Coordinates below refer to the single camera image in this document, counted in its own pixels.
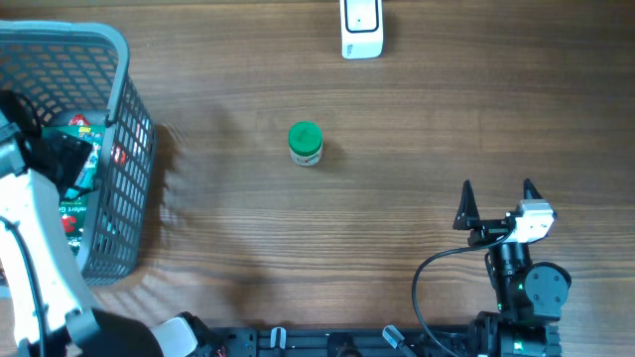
wood grain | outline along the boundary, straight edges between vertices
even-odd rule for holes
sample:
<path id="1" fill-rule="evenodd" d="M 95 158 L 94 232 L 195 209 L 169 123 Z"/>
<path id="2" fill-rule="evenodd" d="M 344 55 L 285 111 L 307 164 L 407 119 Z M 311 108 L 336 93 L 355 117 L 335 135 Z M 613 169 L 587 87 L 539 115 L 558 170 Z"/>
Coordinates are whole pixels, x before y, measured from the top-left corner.
<path id="1" fill-rule="evenodd" d="M 327 0 L 3 0 L 6 8 L 43 8 L 43 7 L 104 7 L 104 6 L 140 6 L 140 5 L 213 5 L 213 4 L 259 4 L 259 3 L 315 3 Z"/>
<path id="2" fill-rule="evenodd" d="M 461 183 L 484 217 L 530 177 L 557 208 L 532 247 L 573 276 L 566 356 L 635 348 L 635 24 L 632 2 L 385 4 L 380 59 L 339 54 L 336 3 L 24 10 L 9 18 L 109 23 L 159 125 L 139 268 L 94 289 L 157 323 L 416 326 L 410 283 L 452 231 Z M 323 162 L 295 166 L 286 136 L 323 129 Z M 435 263 L 432 322 L 495 308 L 482 254 Z M 0 301 L 0 351 L 13 350 Z"/>

black cable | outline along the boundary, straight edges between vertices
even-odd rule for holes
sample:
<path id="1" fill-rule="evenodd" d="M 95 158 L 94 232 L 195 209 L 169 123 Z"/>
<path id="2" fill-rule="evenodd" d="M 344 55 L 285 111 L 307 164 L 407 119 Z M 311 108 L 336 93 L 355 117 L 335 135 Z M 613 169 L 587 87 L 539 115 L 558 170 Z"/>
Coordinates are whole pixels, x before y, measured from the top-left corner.
<path id="1" fill-rule="evenodd" d="M 75 197 L 71 197 L 71 198 L 66 198 L 66 197 L 60 198 L 60 202 L 73 202 L 74 200 L 82 197 L 83 195 L 97 191 L 96 188 L 84 188 L 84 187 L 79 187 L 76 185 L 74 185 L 72 189 L 76 190 L 78 194 L 76 194 Z"/>
<path id="2" fill-rule="evenodd" d="M 38 319 L 38 327 L 40 329 L 40 357 L 46 357 L 46 335 L 47 335 L 47 320 L 44 310 L 44 304 L 42 303 L 42 295 L 40 293 L 38 276 L 36 275 L 36 269 L 33 266 L 33 260 L 31 254 L 27 249 L 27 244 L 20 234 L 18 226 L 11 223 L 7 218 L 0 216 L 0 221 L 4 223 L 4 227 L 7 231 L 13 233 L 13 237 L 16 239 L 22 259 L 24 260 L 24 266 L 27 270 L 27 277 L 29 278 L 29 286 L 31 286 L 31 295 L 33 297 L 33 305 L 36 309 L 36 317 Z"/>
<path id="3" fill-rule="evenodd" d="M 7 286 L 7 277 L 4 275 L 4 269 L 0 268 L 0 286 Z"/>
<path id="4" fill-rule="evenodd" d="M 446 257 L 448 255 L 452 255 L 452 254 L 458 254 L 458 253 L 466 253 L 466 252 L 473 252 L 473 251 L 477 251 L 477 250 L 481 250 L 481 249 L 489 249 L 492 248 L 498 244 L 503 243 L 505 240 L 507 240 L 507 238 L 509 238 L 509 234 L 507 234 L 506 236 L 504 236 L 503 238 L 499 238 L 496 241 L 489 243 L 489 244 L 484 244 L 481 246 L 474 246 L 474 247 L 465 247 L 465 248 L 456 248 L 456 249 L 450 249 L 450 250 L 446 250 L 444 252 L 440 252 L 440 253 L 436 253 L 434 254 L 432 257 L 426 259 L 426 261 L 424 263 L 422 263 L 419 268 L 417 268 L 417 272 L 415 273 L 415 277 L 413 278 L 413 308 L 415 309 L 415 314 L 417 315 L 417 319 L 419 320 L 419 323 L 421 324 L 421 326 L 424 328 L 424 330 L 426 331 L 426 333 L 428 333 L 428 335 L 430 336 L 430 339 L 432 339 L 433 341 L 435 341 L 435 343 L 445 352 L 447 352 L 450 356 L 453 357 L 459 357 L 456 353 L 452 352 L 449 348 L 443 346 L 435 337 L 435 335 L 433 334 L 433 332 L 430 330 L 430 328 L 428 327 L 428 325 L 426 324 L 426 321 L 424 320 L 424 317 L 421 315 L 421 311 L 419 310 L 419 303 L 417 302 L 417 283 L 419 282 L 419 275 L 421 274 L 421 271 L 431 262 L 435 261 L 438 258 L 442 258 L 442 257 Z"/>
<path id="5" fill-rule="evenodd" d="M 496 289 L 496 283 L 494 283 L 494 276 L 492 275 L 492 265 L 489 263 L 489 252 L 485 253 L 485 257 L 483 257 L 483 259 L 485 260 L 485 270 L 487 271 L 487 276 L 489 277 L 489 283 L 491 283 L 492 288 Z"/>

